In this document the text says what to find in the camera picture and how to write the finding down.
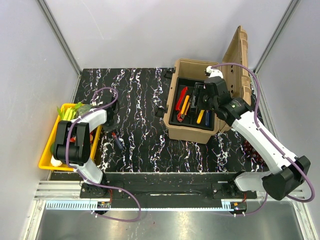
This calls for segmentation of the red handled pliers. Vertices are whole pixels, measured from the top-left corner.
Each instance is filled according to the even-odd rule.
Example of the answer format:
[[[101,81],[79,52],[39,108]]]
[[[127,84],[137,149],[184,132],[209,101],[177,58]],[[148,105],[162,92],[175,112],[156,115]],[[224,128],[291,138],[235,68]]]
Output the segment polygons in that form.
[[[185,114],[182,114],[181,112],[179,112],[179,113],[177,114],[177,120],[178,120],[178,122],[182,123],[183,120],[185,119],[185,117],[186,117]]]

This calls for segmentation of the tan plastic tool box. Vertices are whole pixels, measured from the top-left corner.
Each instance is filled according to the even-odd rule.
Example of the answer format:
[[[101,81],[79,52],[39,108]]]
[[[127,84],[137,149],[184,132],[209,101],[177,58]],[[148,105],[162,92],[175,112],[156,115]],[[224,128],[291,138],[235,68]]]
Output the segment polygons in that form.
[[[168,130],[169,138],[206,144],[211,136],[228,131],[231,127],[215,116],[214,130],[202,130],[198,128],[176,126],[169,124],[170,104],[173,102],[174,84],[178,77],[205,81],[208,79],[205,70],[208,66],[220,70],[226,82],[227,90],[232,98],[242,98],[251,106],[251,78],[248,71],[248,35],[238,26],[230,45],[223,57],[222,63],[180,58],[175,62],[172,73],[170,89],[164,110],[163,122]]]

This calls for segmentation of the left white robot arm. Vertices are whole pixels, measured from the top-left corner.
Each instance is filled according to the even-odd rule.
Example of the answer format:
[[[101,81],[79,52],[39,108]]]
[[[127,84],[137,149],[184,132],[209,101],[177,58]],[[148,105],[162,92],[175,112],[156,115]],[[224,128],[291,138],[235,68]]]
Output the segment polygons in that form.
[[[99,126],[114,129],[114,115],[118,104],[118,97],[113,96],[106,107],[91,106],[77,118],[61,120],[57,124],[53,159],[73,168],[82,177],[83,185],[98,198],[107,195],[109,186],[106,176],[91,158],[90,133]]]

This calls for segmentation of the yellow utility knife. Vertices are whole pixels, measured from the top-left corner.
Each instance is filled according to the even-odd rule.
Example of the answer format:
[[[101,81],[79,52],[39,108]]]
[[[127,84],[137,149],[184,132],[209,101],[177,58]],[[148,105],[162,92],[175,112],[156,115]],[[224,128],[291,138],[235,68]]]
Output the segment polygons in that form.
[[[182,105],[182,108],[181,108],[181,111],[180,111],[181,115],[185,115],[186,108],[187,108],[188,103],[189,103],[189,98],[190,98],[189,95],[186,95],[185,98],[184,98],[184,102],[183,102],[183,105]]]

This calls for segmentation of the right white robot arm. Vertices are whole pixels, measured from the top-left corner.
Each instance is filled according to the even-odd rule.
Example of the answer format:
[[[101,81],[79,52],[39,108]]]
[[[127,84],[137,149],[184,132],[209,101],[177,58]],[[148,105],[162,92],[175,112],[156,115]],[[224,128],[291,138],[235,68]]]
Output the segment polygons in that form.
[[[265,191],[275,200],[290,193],[307,181],[311,166],[306,156],[296,156],[283,146],[257,120],[257,115],[241,97],[231,97],[226,81],[220,76],[209,77],[199,90],[199,104],[212,110],[220,120],[240,133],[262,157],[266,172],[243,172],[227,186],[228,194],[239,198],[246,191]]]

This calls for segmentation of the yellow handled screwdriver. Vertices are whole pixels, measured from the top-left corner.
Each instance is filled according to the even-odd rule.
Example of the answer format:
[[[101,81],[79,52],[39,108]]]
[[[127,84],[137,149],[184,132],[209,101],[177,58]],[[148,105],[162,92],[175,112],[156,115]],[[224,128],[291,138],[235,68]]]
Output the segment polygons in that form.
[[[205,110],[200,110],[199,114],[198,114],[198,117],[197,117],[197,120],[196,120],[196,123],[199,125],[203,119],[203,116],[204,116],[204,113],[205,113]]]

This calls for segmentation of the black tool box tray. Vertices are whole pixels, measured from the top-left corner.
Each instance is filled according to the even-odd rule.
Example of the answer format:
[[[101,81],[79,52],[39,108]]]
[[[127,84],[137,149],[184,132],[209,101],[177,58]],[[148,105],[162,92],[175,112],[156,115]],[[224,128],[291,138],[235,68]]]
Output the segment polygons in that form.
[[[213,111],[211,110],[210,126],[206,127],[205,126],[206,110],[204,112],[201,123],[197,124],[197,118],[200,113],[200,110],[192,110],[191,109],[192,93],[193,93],[195,83],[197,83],[197,82],[204,83],[203,80],[199,80],[199,79],[192,79],[192,78],[185,78],[185,77],[178,77],[176,79],[176,83],[173,85],[173,88],[172,88],[173,89],[173,100],[172,100],[172,103],[170,104],[171,110],[169,113],[169,124],[173,125],[173,126],[190,127],[190,128],[200,129],[200,130],[212,131],[212,130],[214,130],[215,123],[216,123],[215,115],[214,115]],[[187,91],[186,95],[189,95],[189,101],[188,101],[188,105],[185,110],[186,116],[185,116],[184,120],[182,122],[178,122],[177,115],[178,115],[178,113],[181,112],[186,95],[181,103],[180,111],[175,111],[175,107],[176,107],[176,103],[178,101],[180,92],[182,91],[182,89],[184,87],[188,87],[188,91]]]

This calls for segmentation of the small blue red screwdriver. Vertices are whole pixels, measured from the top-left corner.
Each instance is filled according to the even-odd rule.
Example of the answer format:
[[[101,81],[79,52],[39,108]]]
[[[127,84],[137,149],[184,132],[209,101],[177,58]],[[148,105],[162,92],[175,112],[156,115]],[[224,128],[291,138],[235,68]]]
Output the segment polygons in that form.
[[[118,148],[122,151],[124,149],[123,143],[121,142],[121,140],[118,138],[117,134],[114,131],[111,134],[114,139],[114,142],[116,143]]]

